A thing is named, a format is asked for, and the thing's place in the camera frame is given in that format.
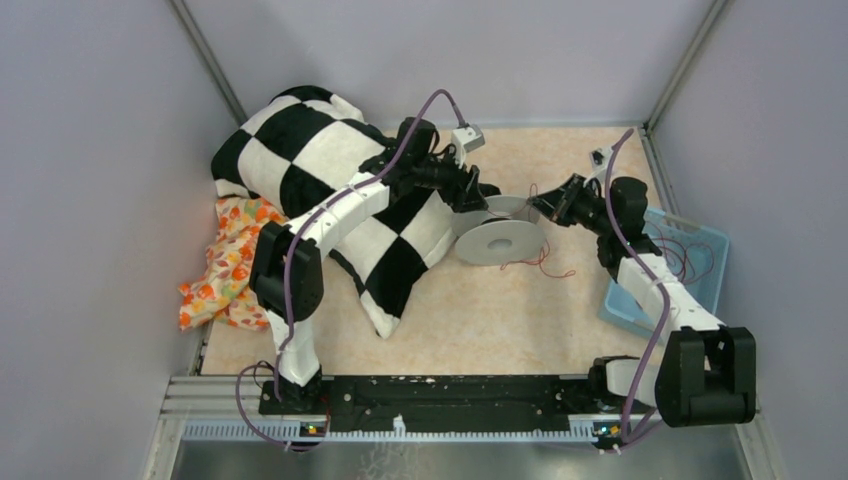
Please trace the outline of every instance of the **blue basket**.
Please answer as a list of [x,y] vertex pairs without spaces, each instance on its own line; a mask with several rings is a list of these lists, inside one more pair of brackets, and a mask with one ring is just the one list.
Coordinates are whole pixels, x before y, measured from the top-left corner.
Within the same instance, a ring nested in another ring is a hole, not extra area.
[[[724,279],[727,250],[730,245],[727,235],[655,208],[648,208],[645,212],[645,220],[645,233],[655,239],[654,243],[657,245],[662,244],[658,240],[662,234],[663,237],[676,240],[684,246],[697,243],[709,245],[712,248],[712,261],[715,262],[712,270],[696,282],[687,285],[686,289],[704,308],[715,314],[721,282]],[[673,244],[669,242],[667,245],[672,247]],[[701,275],[710,268],[710,251],[707,248],[689,249],[689,259],[692,261],[692,266],[689,268],[694,267],[695,275]],[[677,270],[676,266],[670,265],[670,267],[672,271]],[[695,275],[687,274],[687,277],[693,279]],[[644,337],[650,337],[654,331],[653,322],[639,308],[636,300],[612,280],[610,280],[607,295],[604,297],[598,316],[604,321]]]

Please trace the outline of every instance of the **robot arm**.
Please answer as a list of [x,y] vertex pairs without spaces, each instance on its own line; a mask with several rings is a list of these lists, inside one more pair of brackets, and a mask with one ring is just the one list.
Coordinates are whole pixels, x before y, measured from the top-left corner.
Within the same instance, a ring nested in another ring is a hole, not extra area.
[[[559,188],[529,201],[557,225],[579,223],[598,234],[601,265],[655,324],[665,309],[659,284],[665,287],[668,316],[660,335],[665,354],[659,368],[648,366],[645,370],[635,399],[656,406],[672,427],[748,422],[756,404],[754,337],[745,328],[728,328],[705,310],[669,270],[660,250],[643,233],[646,192],[645,183],[619,177],[612,182],[609,195],[621,232],[656,280],[622,246],[605,199],[589,180],[573,175]],[[630,358],[598,359],[590,375],[605,393],[626,397],[638,363]]]
[[[398,138],[412,128],[413,119],[401,124]],[[382,154],[366,161],[348,184],[308,212],[280,225],[270,222],[262,228],[250,275],[250,288],[268,315],[274,344],[281,350],[280,375],[292,388],[289,393],[307,388],[320,369],[315,355],[311,316],[323,298],[321,263],[336,245],[368,217],[386,209],[416,187],[436,190],[455,212],[487,208],[485,196],[500,193],[496,187],[479,183],[476,166],[466,168],[468,152],[484,144],[483,134],[473,125],[457,128],[451,144],[433,154],[430,146],[436,127],[422,120],[396,166],[379,182],[373,180],[396,153],[392,145]],[[303,230],[294,258],[285,259],[295,233]],[[294,334],[289,338],[283,272],[291,261],[291,295]]]

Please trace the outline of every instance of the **metal floor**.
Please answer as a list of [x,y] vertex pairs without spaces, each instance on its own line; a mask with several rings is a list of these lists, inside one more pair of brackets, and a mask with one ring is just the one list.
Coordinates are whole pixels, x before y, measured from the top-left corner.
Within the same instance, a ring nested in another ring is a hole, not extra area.
[[347,443],[293,454],[252,441],[183,441],[172,479],[751,478],[734,427],[661,428],[652,437],[621,456],[505,443]]

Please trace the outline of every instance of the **cable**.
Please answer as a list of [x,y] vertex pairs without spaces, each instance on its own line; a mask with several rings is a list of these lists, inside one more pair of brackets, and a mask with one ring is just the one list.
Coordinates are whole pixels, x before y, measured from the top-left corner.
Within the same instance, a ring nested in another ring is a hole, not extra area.
[[[648,267],[645,262],[639,258],[639,255],[636,254],[636,251],[633,250],[633,247],[630,246],[627,239],[624,237],[624,233],[621,232],[621,228],[618,226],[618,219],[615,216],[615,212],[612,208],[612,201],[610,200],[610,190],[612,186],[612,171],[613,164],[615,163],[616,158],[618,157],[618,152],[621,150],[622,145],[633,135],[633,129],[630,128],[624,135],[622,135],[621,139],[616,142],[615,145],[612,146],[612,156],[610,157],[609,165],[607,166],[607,172],[604,178],[604,190],[606,191],[606,198],[604,199],[604,203],[606,204],[607,216],[610,219],[610,224],[612,225],[612,229],[615,232],[615,236],[618,237],[618,240],[621,242],[621,245],[627,251],[627,254],[630,255],[631,258],[640,266],[642,270],[645,271],[645,274],[648,275],[652,281],[657,281],[657,275]],[[624,401],[624,408],[621,411],[621,440],[625,443],[628,442],[630,437],[630,413],[633,410],[633,401],[636,399],[636,389],[639,387],[639,381],[642,380],[642,375],[645,374],[645,368],[648,366],[648,360],[651,357],[651,352],[654,351],[654,348],[657,346],[657,343],[660,339],[660,334],[662,333],[663,328],[665,328],[666,321],[668,320],[668,314],[671,309],[671,298],[668,295],[668,290],[665,288],[665,285],[662,282],[657,283],[657,288],[660,290],[660,294],[663,298],[663,309],[660,314],[660,319],[657,322],[656,328],[654,328],[654,333],[651,334],[650,340],[648,340],[648,345],[645,347],[645,353],[642,354],[642,358],[639,359],[639,364],[636,367],[636,373],[633,376],[633,381],[630,383],[630,390],[627,392],[627,398]],[[639,426],[634,430],[634,435],[636,438],[634,442],[641,437],[638,436]]]
[[[403,140],[400,142],[400,145],[398,146],[397,150],[395,151],[395,154],[392,157],[391,161],[389,161],[389,163],[386,164],[386,166],[383,167],[383,169],[380,170],[380,172],[377,173],[377,175],[375,175],[374,177],[369,178],[365,181],[359,182],[358,184],[354,185],[353,188],[360,189],[360,188],[363,188],[363,187],[367,187],[368,185],[372,185],[374,183],[377,183],[380,180],[382,180],[386,176],[386,174],[389,173],[389,171],[392,168],[394,168],[394,166],[400,160],[400,157],[403,154],[404,149],[406,149],[406,145],[409,143],[409,140],[412,138],[412,134],[415,132],[415,129],[418,128],[418,124],[421,122],[421,119],[424,117],[424,114],[430,108],[430,105],[433,103],[433,101],[436,98],[439,97],[439,95],[444,95],[448,99],[448,101],[450,102],[451,107],[453,108],[453,111],[456,114],[456,119],[457,119],[457,122],[459,123],[459,126],[465,127],[465,126],[468,125],[468,123],[465,121],[465,118],[462,116],[462,113],[459,111],[459,106],[456,104],[456,101],[453,99],[453,96],[445,89],[436,90],[435,92],[433,92],[432,95],[430,95],[430,98],[427,99],[427,101],[424,103],[424,106],[421,107],[421,110],[418,112],[418,115],[412,121],[412,124],[410,125],[409,130],[406,132],[406,135],[404,135]],[[345,196],[349,195],[352,192],[353,192],[352,189],[347,188],[345,190],[342,190],[341,192],[336,193],[332,198],[330,198],[327,201],[325,208],[329,208],[329,207],[333,206],[336,202],[338,202],[339,200],[341,200],[342,198],[344,198]],[[287,258],[287,259],[294,258],[294,251],[297,248],[297,244],[300,243],[300,240],[303,238],[303,235],[306,233],[307,230],[309,230],[309,228],[312,226],[312,224],[316,220],[318,220],[318,218],[321,216],[322,213],[324,213],[323,209],[319,208],[319,209],[315,210],[315,212],[312,215],[310,215],[309,218],[307,218],[306,222],[304,222],[303,225],[301,225],[301,227],[298,229],[297,233],[295,234],[294,238],[292,238],[291,244],[289,245],[289,249],[286,253],[285,258]],[[288,335],[286,336],[286,339],[283,340],[283,343],[280,345],[280,348],[277,351],[277,358],[275,360],[274,369],[273,369],[274,396],[280,402],[283,401],[282,394],[280,393],[280,375],[279,375],[280,363],[282,362],[283,351],[285,351],[289,342],[291,342],[292,338],[294,337],[294,306],[293,306],[292,294],[291,294],[291,268],[292,268],[291,262],[288,262],[288,261],[285,262],[285,265],[284,265],[284,268],[283,268],[283,296],[284,296],[284,300],[285,300],[286,324],[288,326],[289,331],[288,331]],[[262,438],[266,441],[269,441],[269,442],[271,442],[275,445],[281,445],[282,444],[282,446],[289,446],[285,442],[280,442],[278,440],[275,440],[275,439],[265,435],[264,433],[259,431],[258,428],[253,426],[253,424],[251,424],[249,419],[247,418],[247,414],[244,412],[244,407],[241,404],[241,396],[239,395],[241,377],[243,377],[244,374],[246,374],[247,371],[250,370],[251,368],[253,368],[254,372],[255,372],[256,369],[260,368],[260,367],[267,368],[267,367],[265,367],[263,365],[259,365],[259,364],[251,365],[249,367],[246,367],[239,374],[239,377],[236,381],[236,405],[239,409],[239,413],[242,415],[242,419],[245,421],[247,426],[251,429],[251,431],[256,433],[260,438]]]
[[265,365],[262,365],[261,363],[262,362],[258,362],[254,365],[250,365],[248,367],[245,367],[241,372],[239,372],[238,376],[236,376],[236,407],[238,408],[239,415],[241,416],[241,419],[244,421],[244,424],[247,425],[247,428],[249,428],[251,432],[256,434],[256,436],[258,436],[262,440],[265,440],[266,442],[268,442],[272,445],[276,445],[278,447],[284,447],[286,449],[291,449],[292,451],[299,452],[299,453],[308,452],[310,450],[317,448],[321,444],[321,442],[316,442],[315,445],[299,447],[299,446],[292,445],[292,442],[285,442],[283,440],[277,440],[274,437],[270,437],[270,436],[266,435],[262,430],[260,430],[259,427],[254,425],[253,422],[251,422],[250,419],[247,417],[247,411],[245,411],[244,405],[241,404],[241,381],[242,381],[242,378],[244,378],[244,376],[247,375],[247,372],[250,369],[253,369],[253,375],[254,376],[256,375],[256,370],[258,370],[259,368],[265,368],[267,370],[271,370],[272,372],[274,371],[274,369],[270,365],[265,366]]

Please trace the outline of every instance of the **metal pole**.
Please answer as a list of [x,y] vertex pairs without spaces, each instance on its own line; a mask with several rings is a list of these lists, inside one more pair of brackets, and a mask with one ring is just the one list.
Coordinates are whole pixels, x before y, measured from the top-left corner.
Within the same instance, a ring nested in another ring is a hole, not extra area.
[[215,58],[215,54],[212,53],[209,43],[203,37],[203,33],[200,31],[200,27],[197,26],[197,22],[194,20],[185,0],[168,0],[168,4],[171,5],[174,15],[180,21],[183,30],[188,35],[189,41],[194,47],[201,63],[206,68],[207,73],[212,77],[212,81],[218,88],[218,93],[221,94],[224,103],[227,104],[230,115],[233,116],[233,119],[238,125],[243,124],[247,121],[247,114],[244,112],[244,107],[239,102],[235,91],[233,91],[233,87],[227,80],[227,76],[224,75],[224,70]]

